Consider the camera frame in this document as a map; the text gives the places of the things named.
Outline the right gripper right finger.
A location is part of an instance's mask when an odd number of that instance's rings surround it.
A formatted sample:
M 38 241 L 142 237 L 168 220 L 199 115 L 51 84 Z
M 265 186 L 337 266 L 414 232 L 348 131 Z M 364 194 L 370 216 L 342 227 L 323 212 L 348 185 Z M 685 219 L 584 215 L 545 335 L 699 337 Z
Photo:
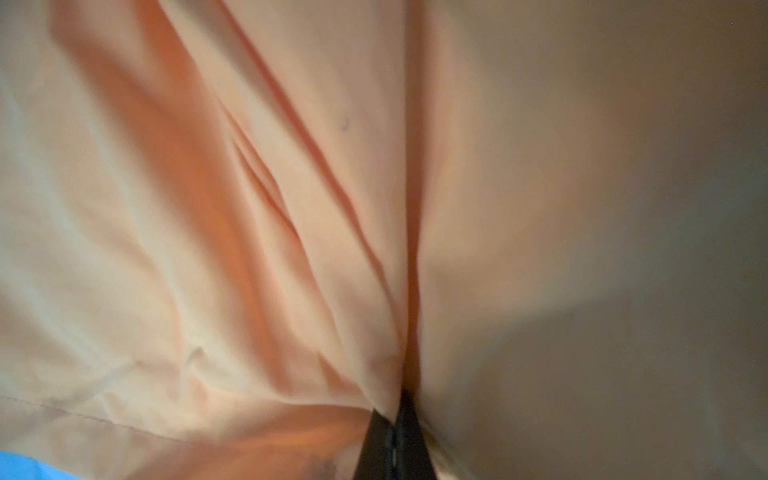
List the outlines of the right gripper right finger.
M 393 425 L 393 478 L 437 479 L 413 400 L 407 390 L 401 392 L 399 410 Z

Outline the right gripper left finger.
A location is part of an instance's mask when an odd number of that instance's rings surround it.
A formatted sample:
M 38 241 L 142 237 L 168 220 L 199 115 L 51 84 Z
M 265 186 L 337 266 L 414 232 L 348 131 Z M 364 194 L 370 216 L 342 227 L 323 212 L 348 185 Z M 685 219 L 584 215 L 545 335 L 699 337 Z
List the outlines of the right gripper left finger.
M 374 410 L 354 471 L 354 480 L 394 480 L 396 478 L 395 436 L 394 425 Z

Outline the orange shorts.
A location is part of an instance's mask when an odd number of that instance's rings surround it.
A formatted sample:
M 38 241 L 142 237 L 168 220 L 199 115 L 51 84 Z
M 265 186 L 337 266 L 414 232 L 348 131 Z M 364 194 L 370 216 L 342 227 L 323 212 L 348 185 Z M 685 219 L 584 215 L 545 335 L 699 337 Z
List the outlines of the orange shorts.
M 763 1 L 5 1 L 1 449 L 767 475 Z

